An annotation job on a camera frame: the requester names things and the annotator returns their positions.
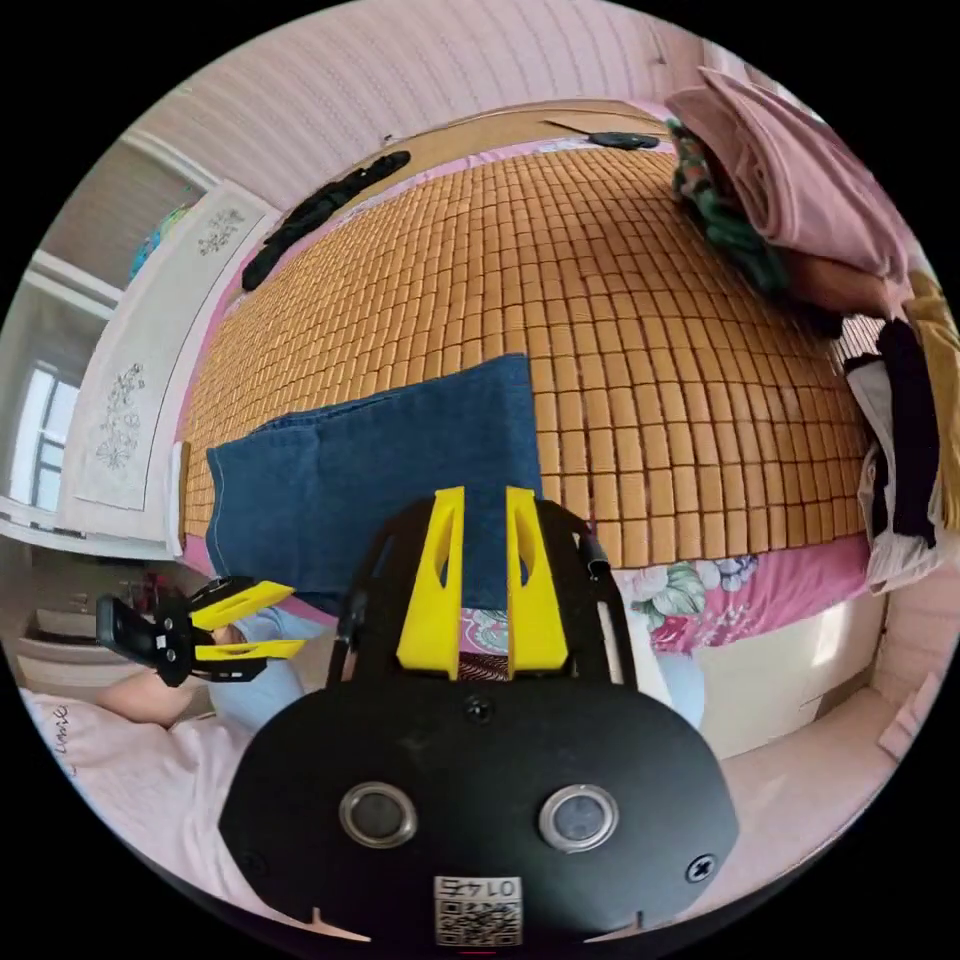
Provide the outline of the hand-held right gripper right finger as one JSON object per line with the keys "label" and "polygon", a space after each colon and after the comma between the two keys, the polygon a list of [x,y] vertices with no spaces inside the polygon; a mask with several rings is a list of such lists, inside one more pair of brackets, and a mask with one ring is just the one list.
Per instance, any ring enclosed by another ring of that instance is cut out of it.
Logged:
{"label": "hand-held right gripper right finger", "polygon": [[529,489],[505,491],[508,676],[556,673],[568,646],[538,512]]}

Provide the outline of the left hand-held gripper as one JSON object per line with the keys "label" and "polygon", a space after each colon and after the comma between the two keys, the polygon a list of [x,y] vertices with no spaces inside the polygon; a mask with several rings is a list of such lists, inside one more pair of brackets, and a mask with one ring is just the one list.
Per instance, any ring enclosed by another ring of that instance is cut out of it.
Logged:
{"label": "left hand-held gripper", "polygon": [[153,625],[155,672],[170,687],[189,677],[215,684],[242,683],[262,673],[266,660],[296,656],[306,640],[216,644],[212,637],[215,630],[293,594],[294,589],[283,584],[236,576],[211,580],[191,595],[178,589],[163,594]]}

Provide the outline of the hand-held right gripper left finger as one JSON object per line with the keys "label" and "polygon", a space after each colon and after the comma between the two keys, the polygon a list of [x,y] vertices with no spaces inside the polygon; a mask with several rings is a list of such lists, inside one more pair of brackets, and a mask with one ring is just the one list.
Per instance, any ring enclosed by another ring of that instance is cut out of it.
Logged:
{"label": "hand-held right gripper left finger", "polygon": [[464,487],[435,492],[396,650],[408,672],[457,679],[464,519]]}

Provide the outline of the person's left hand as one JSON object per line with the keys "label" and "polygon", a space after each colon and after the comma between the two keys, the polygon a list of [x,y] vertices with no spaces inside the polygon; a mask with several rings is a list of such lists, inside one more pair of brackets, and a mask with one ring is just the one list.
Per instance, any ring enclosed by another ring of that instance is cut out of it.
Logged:
{"label": "person's left hand", "polygon": [[96,704],[133,723],[169,729],[188,714],[205,691],[206,684],[195,677],[170,687],[157,673],[141,670],[99,692]]}

